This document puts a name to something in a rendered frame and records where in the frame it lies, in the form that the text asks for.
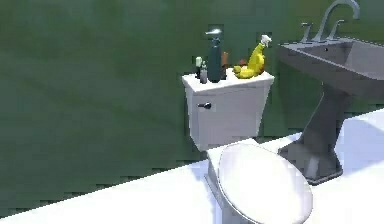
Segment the brown bottle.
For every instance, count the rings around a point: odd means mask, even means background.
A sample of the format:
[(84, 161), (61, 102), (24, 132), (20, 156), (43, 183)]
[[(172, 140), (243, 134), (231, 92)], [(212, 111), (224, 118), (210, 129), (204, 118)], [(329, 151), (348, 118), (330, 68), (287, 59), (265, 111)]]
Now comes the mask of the brown bottle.
[(228, 53), (223, 51), (221, 55), (221, 71), (222, 71), (222, 76), (221, 80), (226, 79), (226, 69), (228, 67)]

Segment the white toilet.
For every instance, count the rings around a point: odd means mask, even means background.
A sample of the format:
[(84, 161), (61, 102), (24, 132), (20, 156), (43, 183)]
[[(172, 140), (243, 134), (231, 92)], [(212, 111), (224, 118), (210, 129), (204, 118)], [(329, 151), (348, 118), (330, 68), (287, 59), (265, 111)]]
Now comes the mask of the white toilet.
[(231, 71), (217, 83), (181, 77), (190, 137), (208, 154), (205, 175), (222, 209), (222, 224), (304, 224), (313, 208), (301, 172), (257, 136), (274, 77), (239, 79)]

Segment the pale green candle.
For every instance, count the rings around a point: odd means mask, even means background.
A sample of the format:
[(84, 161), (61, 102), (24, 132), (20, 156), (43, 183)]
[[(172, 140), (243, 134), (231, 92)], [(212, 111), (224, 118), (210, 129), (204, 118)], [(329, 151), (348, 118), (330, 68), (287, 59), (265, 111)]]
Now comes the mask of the pale green candle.
[(196, 70), (196, 78), (200, 78), (200, 72), (201, 72), (201, 66), (202, 66), (203, 59), (201, 56), (196, 57), (195, 59), (195, 70)]

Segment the dark teal spray bottle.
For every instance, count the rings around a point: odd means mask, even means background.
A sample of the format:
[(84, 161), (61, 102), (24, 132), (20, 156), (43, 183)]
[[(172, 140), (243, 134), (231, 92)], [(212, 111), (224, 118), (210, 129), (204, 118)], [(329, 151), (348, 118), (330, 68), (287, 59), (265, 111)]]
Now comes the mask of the dark teal spray bottle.
[(218, 83), (221, 80), (221, 33), (222, 30), (219, 28), (206, 32), (206, 35), (211, 37), (211, 45), (208, 54), (208, 79), (212, 83)]

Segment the yellow cloth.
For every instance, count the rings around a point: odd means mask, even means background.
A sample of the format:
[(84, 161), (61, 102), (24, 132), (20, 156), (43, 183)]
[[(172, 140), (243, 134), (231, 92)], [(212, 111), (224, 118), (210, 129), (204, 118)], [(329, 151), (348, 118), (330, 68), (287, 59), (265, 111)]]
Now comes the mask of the yellow cloth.
[(233, 73), (239, 79), (250, 79), (257, 75), (254, 69), (239, 65), (235, 65), (233, 67)]

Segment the silver sink faucet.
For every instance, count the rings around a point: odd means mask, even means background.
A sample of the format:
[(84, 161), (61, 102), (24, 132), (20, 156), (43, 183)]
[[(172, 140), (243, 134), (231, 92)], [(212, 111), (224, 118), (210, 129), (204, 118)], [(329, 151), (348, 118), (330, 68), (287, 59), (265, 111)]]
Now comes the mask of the silver sink faucet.
[(312, 39), (309, 38), (309, 34), (310, 34), (310, 30), (312, 28), (313, 23), (312, 22), (302, 22), (301, 23), (301, 26), (305, 27), (305, 31), (304, 31), (303, 37), (300, 40), (300, 42), (304, 43), (304, 44), (311, 44), (313, 42), (324, 43), (328, 40), (333, 39), (333, 36), (336, 32), (338, 23), (336, 23), (334, 25), (332, 32), (328, 35), (327, 38), (324, 38), (323, 34), (324, 34), (324, 30), (326, 28), (326, 25), (327, 25), (327, 22), (328, 22), (328, 19), (329, 19), (331, 13), (338, 6), (341, 6), (341, 5), (348, 5), (352, 9), (352, 12), (353, 12), (352, 18), (353, 19), (357, 20), (360, 18), (360, 5), (357, 3), (356, 0), (334, 0), (330, 4), (330, 6), (325, 10), (325, 13), (324, 13), (323, 18), (321, 20), (321, 23), (319, 25), (318, 31)]

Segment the yellow spray bottle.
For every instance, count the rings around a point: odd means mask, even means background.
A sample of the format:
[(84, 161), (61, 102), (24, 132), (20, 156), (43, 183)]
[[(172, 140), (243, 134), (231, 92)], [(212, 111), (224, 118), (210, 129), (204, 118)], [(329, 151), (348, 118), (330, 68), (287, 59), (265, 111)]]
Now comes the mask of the yellow spray bottle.
[(249, 58), (247, 68), (252, 70), (255, 76), (260, 75), (264, 72), (264, 66), (265, 66), (264, 49), (268, 47), (271, 41), (272, 39), (268, 35), (263, 34), (261, 36), (261, 40), (259, 44), (255, 47), (255, 49), (253, 50)]

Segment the grey pedestal sink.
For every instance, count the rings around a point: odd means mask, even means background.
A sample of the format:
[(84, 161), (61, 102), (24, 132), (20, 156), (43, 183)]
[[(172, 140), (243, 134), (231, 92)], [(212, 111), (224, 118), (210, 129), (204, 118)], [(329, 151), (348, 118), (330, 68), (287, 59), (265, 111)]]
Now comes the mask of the grey pedestal sink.
[(319, 185), (343, 174), (334, 151), (337, 125), (351, 99), (384, 100), (384, 45), (353, 38), (290, 43), (279, 46), (283, 63), (322, 83), (323, 94), (299, 139), (279, 149), (309, 184)]

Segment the small grey bottle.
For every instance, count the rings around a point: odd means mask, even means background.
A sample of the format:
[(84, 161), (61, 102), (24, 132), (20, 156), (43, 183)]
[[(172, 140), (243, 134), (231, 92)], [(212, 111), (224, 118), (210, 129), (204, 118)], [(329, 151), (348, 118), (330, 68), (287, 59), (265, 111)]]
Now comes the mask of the small grey bottle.
[(202, 62), (200, 66), (200, 83), (201, 84), (206, 84), (207, 83), (207, 66), (205, 61)]

